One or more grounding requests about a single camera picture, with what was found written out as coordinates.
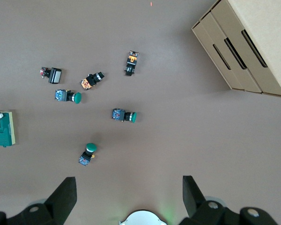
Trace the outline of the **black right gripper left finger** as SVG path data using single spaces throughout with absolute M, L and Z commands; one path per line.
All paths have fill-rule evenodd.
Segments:
M 0 225 L 62 225 L 76 202 L 76 179 L 67 177 L 44 203 L 30 205 L 10 218 L 0 211 Z

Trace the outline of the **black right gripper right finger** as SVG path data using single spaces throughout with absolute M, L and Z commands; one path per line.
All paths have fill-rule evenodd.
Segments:
M 183 202 L 188 214 L 181 225 L 276 225 L 260 208 L 244 207 L 239 213 L 215 200 L 206 200 L 191 175 L 183 177 Z

